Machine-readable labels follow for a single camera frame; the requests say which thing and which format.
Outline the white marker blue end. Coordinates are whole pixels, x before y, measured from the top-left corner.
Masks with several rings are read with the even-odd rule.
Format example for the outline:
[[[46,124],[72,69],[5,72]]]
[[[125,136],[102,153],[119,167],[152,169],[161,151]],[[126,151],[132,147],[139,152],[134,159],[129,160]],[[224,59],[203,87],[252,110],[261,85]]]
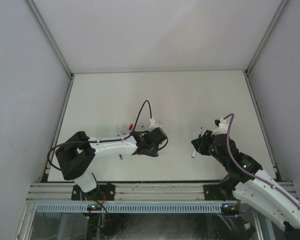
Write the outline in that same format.
[[[191,155],[192,158],[195,158],[195,156],[196,156],[196,152],[199,148],[199,143],[200,143],[200,138],[202,136],[202,132],[203,132],[203,128],[201,127],[200,132],[198,133],[198,137],[191,141],[191,144],[194,147],[194,150],[193,150],[192,155]]]

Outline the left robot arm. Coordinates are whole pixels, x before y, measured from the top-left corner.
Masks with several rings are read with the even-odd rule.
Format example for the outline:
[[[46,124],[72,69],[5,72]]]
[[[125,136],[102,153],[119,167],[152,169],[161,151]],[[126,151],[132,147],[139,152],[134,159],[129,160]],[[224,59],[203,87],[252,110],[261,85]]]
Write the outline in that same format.
[[[55,156],[63,179],[73,181],[84,193],[88,193],[98,187],[96,177],[89,171],[94,160],[119,155],[156,158],[167,144],[168,136],[160,127],[150,131],[132,131],[115,138],[94,138],[87,136],[85,131],[79,131],[56,147]]]

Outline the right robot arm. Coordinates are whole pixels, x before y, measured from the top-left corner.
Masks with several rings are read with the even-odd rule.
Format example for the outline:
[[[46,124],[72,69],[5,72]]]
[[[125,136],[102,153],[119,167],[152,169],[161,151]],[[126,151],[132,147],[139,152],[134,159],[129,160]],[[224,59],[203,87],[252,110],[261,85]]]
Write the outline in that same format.
[[[197,153],[211,156],[226,170],[221,194],[257,210],[283,231],[287,240],[300,240],[300,201],[278,184],[251,156],[241,152],[226,133],[207,130],[191,141]]]

